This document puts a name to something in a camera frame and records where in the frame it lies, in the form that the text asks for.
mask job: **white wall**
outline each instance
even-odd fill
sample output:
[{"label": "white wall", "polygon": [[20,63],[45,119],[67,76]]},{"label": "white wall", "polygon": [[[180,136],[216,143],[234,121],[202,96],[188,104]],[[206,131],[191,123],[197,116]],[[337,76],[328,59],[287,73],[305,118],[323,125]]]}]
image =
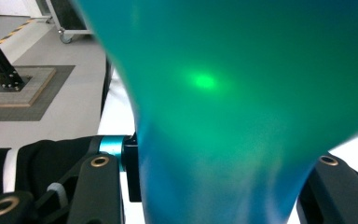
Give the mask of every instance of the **white wall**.
[{"label": "white wall", "polygon": [[39,7],[35,0],[0,0],[1,16],[29,16],[40,18]]}]

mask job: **gray mat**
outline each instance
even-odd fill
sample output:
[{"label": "gray mat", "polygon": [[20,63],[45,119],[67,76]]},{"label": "gray mat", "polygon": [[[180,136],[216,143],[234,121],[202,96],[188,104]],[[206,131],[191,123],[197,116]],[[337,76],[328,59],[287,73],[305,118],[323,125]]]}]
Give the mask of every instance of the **gray mat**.
[{"label": "gray mat", "polygon": [[41,120],[48,106],[60,91],[63,83],[74,70],[73,65],[38,65],[38,66],[15,66],[17,67],[54,67],[56,74],[48,83],[39,97],[28,107],[1,107],[0,121],[37,121]]}]

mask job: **yellow and black floor tape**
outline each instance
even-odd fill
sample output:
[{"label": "yellow and black floor tape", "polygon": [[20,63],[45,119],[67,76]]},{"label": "yellow and black floor tape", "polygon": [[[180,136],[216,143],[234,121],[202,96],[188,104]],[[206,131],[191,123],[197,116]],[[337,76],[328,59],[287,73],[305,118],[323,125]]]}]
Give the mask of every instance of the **yellow and black floor tape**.
[{"label": "yellow and black floor tape", "polygon": [[28,21],[26,21],[23,25],[17,27],[14,31],[10,32],[10,34],[8,34],[7,36],[3,37],[2,39],[0,39],[0,44],[2,44],[3,42],[5,42],[5,40],[9,39],[11,36],[13,36],[14,34],[16,34],[20,29],[24,28],[24,26],[26,26],[28,23],[30,23],[31,21],[33,21],[34,19],[29,19]]}]

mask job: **floor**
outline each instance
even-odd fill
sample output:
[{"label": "floor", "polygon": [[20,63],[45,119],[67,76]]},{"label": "floor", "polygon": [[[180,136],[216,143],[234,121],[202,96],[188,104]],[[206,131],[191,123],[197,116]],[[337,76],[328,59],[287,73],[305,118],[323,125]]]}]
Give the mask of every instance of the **floor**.
[{"label": "floor", "polygon": [[[0,21],[0,27],[5,26],[0,30],[0,38],[26,19]],[[105,56],[91,36],[78,36],[73,43],[65,45],[53,24],[34,20],[0,47],[14,65],[76,66],[40,121],[0,122],[0,147],[19,148],[41,139],[71,139],[97,133],[133,133],[130,104],[116,73],[100,122]],[[358,171],[358,139],[338,147],[332,153]],[[144,222],[139,203],[126,201],[125,206],[127,223]],[[288,223],[299,223],[296,212]]]}]

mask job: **wheel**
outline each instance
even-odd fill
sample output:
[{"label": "wheel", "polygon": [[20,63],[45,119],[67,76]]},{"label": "wheel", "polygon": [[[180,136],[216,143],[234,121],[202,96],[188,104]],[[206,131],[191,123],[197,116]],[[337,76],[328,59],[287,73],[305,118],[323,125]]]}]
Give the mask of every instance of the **wheel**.
[{"label": "wheel", "polygon": [[61,34],[61,35],[60,35],[60,40],[61,40],[61,42],[64,43],[64,44],[69,44],[69,43],[72,42],[72,37],[73,37],[72,35],[67,36],[67,35],[65,35],[65,34]]}]

